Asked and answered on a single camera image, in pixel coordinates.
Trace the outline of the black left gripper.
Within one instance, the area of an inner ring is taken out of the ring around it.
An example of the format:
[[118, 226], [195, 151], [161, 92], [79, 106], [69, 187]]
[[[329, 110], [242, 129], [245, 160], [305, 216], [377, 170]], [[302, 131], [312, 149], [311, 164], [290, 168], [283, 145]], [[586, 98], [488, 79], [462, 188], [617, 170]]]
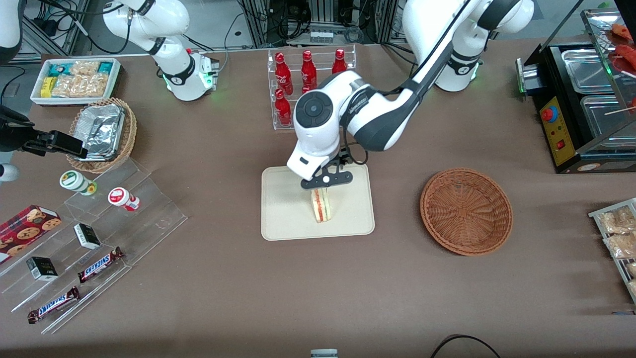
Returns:
[[345, 146], [341, 146], [336, 156], [331, 159], [327, 165], [325, 165], [325, 171], [329, 174], [340, 173], [344, 170], [344, 166], [349, 165], [350, 163], [350, 150], [348, 150]]

